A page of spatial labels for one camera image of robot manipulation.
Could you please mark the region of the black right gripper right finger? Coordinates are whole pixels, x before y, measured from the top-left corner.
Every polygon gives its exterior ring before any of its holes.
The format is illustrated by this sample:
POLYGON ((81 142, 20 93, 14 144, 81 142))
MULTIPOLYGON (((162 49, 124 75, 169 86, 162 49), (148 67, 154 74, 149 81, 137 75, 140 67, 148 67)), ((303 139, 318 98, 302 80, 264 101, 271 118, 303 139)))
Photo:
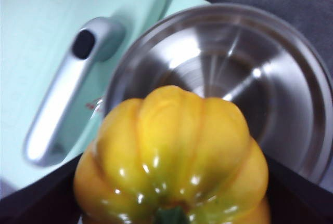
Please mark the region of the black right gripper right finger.
POLYGON ((271 157, 267 198, 272 223, 332 223, 332 193, 271 157))

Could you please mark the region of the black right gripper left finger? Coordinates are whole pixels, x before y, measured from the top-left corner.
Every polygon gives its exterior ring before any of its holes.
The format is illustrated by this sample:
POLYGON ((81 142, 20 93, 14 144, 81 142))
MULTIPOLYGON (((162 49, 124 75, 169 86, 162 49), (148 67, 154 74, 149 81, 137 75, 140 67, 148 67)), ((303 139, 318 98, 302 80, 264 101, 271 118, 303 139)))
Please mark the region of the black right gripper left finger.
POLYGON ((81 155, 1 200, 1 223, 78 223, 73 180, 81 155))

